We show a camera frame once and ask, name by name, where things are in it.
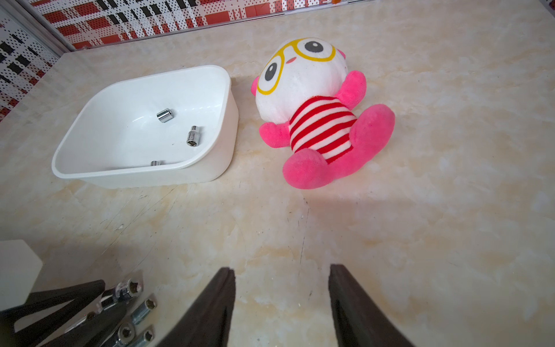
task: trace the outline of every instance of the pink plush toy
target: pink plush toy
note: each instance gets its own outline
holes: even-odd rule
[[[314,189],[358,171],[381,151],[395,115],[385,105],[350,111],[366,94],[366,77],[347,73],[345,54],[317,38],[285,44],[251,88],[262,140],[272,148],[291,146],[283,166],[295,188]]]

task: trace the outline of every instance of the perforated panel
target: perforated panel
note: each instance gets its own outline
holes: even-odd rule
[[[58,60],[0,11],[0,120]]]
[[[331,3],[331,0],[27,1],[77,49]]]

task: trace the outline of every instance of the metal tool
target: metal tool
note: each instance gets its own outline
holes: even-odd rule
[[[148,345],[154,339],[154,333],[152,330],[145,330],[142,335],[139,335],[134,341],[132,341],[128,347],[144,347]]]
[[[135,327],[131,323],[122,323],[114,334],[101,347],[124,347],[135,338]]]
[[[131,321],[135,325],[139,324],[150,313],[150,311],[154,310],[155,308],[156,301],[154,301],[154,299],[149,298],[143,301],[143,303],[140,304],[139,307],[137,307],[137,309],[133,311],[133,313],[131,313]]]
[[[189,135],[187,135],[187,144],[191,147],[196,147],[199,145],[200,133],[198,131],[199,127],[192,126]]]
[[[138,297],[142,291],[142,283],[133,278],[120,282],[114,288],[105,290],[102,293],[98,309],[99,311],[102,311],[109,309],[117,303],[128,302],[129,300]]]
[[[0,312],[0,345],[12,347],[38,345],[98,297],[104,288],[104,281],[98,280],[62,289],[30,293],[25,304]],[[63,303],[67,304],[26,328],[15,330],[14,324],[20,318]]]
[[[127,313],[125,303],[103,311],[93,319],[44,344],[44,347],[97,347],[110,337]]]
[[[79,319],[78,321],[76,321],[75,323],[73,323],[72,325],[70,325],[65,331],[64,334],[77,328],[78,326],[80,326],[81,324],[85,323],[88,320],[91,320],[94,318],[94,316],[96,316],[97,313],[96,312],[89,312],[87,313],[86,316],[82,317],[81,319]]]
[[[158,118],[159,121],[161,121],[162,123],[165,123],[167,121],[169,121],[170,119],[173,119],[173,113],[171,112],[171,110],[169,108],[158,112],[156,114],[156,118]]]

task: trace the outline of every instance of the pink plush foot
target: pink plush foot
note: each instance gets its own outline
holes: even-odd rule
[[[330,163],[330,170],[334,179],[340,179],[354,174],[368,162],[366,156],[353,148],[340,158]]]
[[[394,127],[393,111],[382,104],[374,105],[360,115],[353,124],[349,137],[356,152],[367,162],[387,145]]]
[[[323,187],[334,180],[326,160],[317,151],[305,148],[294,153],[283,165],[287,183],[298,189]]]

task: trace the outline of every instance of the metal socket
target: metal socket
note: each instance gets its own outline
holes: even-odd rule
[[[200,133],[197,126],[192,126],[189,135],[187,135],[187,144],[191,147],[196,147],[199,145]]]
[[[122,323],[106,340],[102,347],[125,347],[135,338],[135,327],[131,323]]]
[[[94,316],[96,316],[96,312],[89,312],[87,313],[86,316],[82,317],[81,319],[79,319],[78,321],[76,321],[75,323],[73,323],[72,325],[70,325],[65,331],[64,334],[77,328],[78,326],[80,326],[81,324],[85,323],[88,320],[91,320],[94,318]]]
[[[128,347],[144,347],[154,339],[152,330],[145,330],[142,335],[138,336]]]
[[[139,307],[137,307],[137,309],[135,309],[133,313],[131,313],[131,321],[135,325],[139,324],[150,313],[150,311],[154,310],[155,308],[156,301],[154,301],[154,299],[149,298],[143,301],[143,303],[141,303]]]
[[[159,121],[161,121],[162,123],[165,123],[167,121],[169,121],[170,119],[173,119],[173,113],[171,112],[171,110],[169,108],[158,112],[156,114],[156,118],[158,118]]]
[[[128,302],[143,291],[141,282],[130,278],[118,283],[114,288],[105,290],[100,297],[99,310],[109,309],[117,303]]]

